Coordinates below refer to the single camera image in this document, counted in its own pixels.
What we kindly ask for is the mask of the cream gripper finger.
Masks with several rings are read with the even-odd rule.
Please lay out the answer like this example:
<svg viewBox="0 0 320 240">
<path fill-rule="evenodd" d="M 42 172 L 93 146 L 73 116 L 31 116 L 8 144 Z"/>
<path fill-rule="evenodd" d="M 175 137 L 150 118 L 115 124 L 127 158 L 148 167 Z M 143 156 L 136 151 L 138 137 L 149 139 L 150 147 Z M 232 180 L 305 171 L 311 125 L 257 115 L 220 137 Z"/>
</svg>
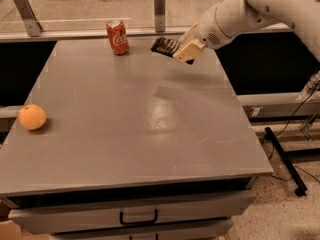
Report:
<svg viewBox="0 0 320 240">
<path fill-rule="evenodd" d="M 194 60 L 203 54 L 206 45 L 198 39 L 192 39 L 183 44 L 174 54 L 173 58 L 179 62 Z"/>
<path fill-rule="evenodd" d="M 191 26 L 190 29 L 188 29 L 180 38 L 179 38 L 179 42 L 182 45 L 186 45 L 192 41 L 196 41 L 197 40 L 197 26 L 198 24 L 195 23 Z"/>
</svg>

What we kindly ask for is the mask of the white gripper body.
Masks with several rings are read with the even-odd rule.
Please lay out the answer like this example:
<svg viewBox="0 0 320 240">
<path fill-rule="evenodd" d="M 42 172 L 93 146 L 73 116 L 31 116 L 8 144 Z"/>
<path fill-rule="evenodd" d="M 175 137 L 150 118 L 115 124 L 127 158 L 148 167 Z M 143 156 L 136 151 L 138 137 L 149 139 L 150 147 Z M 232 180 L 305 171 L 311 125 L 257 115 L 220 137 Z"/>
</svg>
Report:
<svg viewBox="0 0 320 240">
<path fill-rule="evenodd" d="M 230 38 L 219 28 L 216 20 L 217 7 L 208 9 L 199 19 L 196 26 L 196 37 L 202 41 L 207 48 L 220 49 L 230 43 Z"/>
</svg>

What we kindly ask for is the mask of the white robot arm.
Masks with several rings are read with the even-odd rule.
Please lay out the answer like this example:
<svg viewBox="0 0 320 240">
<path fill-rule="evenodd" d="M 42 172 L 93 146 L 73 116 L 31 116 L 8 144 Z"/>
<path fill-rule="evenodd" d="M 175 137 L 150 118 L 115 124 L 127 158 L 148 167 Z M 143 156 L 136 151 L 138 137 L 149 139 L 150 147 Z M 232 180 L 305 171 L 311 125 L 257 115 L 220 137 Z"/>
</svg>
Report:
<svg viewBox="0 0 320 240">
<path fill-rule="evenodd" d="M 320 60 L 320 0 L 224 0 L 213 5 L 179 39 L 174 58 L 186 62 L 219 49 L 246 32 L 275 23 L 288 26 Z"/>
</svg>

